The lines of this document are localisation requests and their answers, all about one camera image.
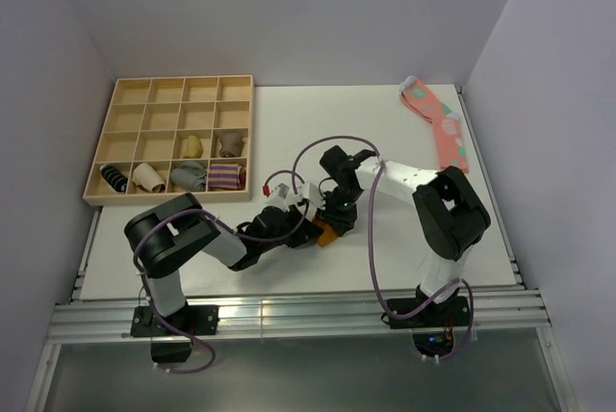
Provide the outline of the mustard yellow striped sock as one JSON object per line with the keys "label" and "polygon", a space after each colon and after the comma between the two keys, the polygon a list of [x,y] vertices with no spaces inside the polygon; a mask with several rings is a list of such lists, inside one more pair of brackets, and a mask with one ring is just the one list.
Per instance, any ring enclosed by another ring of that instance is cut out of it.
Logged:
{"label": "mustard yellow striped sock", "polygon": [[317,237],[317,245],[319,247],[331,245],[339,238],[330,224],[317,218],[313,219],[313,223],[322,230],[321,234]]}

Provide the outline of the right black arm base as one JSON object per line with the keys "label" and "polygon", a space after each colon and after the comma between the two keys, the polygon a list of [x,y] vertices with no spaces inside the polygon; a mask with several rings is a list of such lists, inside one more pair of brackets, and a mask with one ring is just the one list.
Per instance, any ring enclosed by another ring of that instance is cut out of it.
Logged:
{"label": "right black arm base", "polygon": [[383,312],[380,320],[392,330],[409,330],[415,353],[424,362],[431,360],[439,364],[471,340],[475,299],[473,294],[461,296],[459,290],[454,289],[444,302],[430,301],[413,317],[397,319]]}

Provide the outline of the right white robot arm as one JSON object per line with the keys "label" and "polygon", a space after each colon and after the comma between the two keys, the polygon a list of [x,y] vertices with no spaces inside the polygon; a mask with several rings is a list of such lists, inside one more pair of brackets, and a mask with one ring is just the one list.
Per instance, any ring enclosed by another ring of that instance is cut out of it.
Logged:
{"label": "right white robot arm", "polygon": [[321,156],[321,168],[336,183],[324,194],[314,222],[323,229],[321,246],[354,228],[356,202],[363,193],[373,203],[383,193],[415,208],[423,237],[431,249],[427,274],[419,285],[417,314],[429,325],[440,323],[457,293],[468,255],[491,225],[491,218],[458,167],[420,169],[383,161],[373,151],[348,155],[336,145]]}

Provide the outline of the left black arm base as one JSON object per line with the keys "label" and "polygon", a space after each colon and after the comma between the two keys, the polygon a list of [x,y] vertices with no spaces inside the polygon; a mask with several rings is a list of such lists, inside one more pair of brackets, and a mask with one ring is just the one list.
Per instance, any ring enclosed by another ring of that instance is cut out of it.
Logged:
{"label": "left black arm base", "polygon": [[210,351],[209,364],[216,358],[213,347],[203,336],[214,336],[218,332],[217,305],[191,305],[170,316],[159,318],[151,305],[138,306],[134,310],[131,338],[151,339],[150,357],[158,366],[176,368],[189,360],[198,348]]}

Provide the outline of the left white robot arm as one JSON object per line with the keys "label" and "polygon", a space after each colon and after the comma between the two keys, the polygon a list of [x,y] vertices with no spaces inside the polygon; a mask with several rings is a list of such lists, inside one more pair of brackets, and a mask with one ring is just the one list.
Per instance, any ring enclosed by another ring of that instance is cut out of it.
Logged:
{"label": "left white robot arm", "polygon": [[203,209],[196,196],[184,193],[132,219],[124,236],[153,306],[153,323],[176,334],[188,321],[180,269],[199,252],[232,271],[246,270],[262,255],[280,247],[313,244],[323,229],[296,206],[267,206],[253,220],[231,230]]}

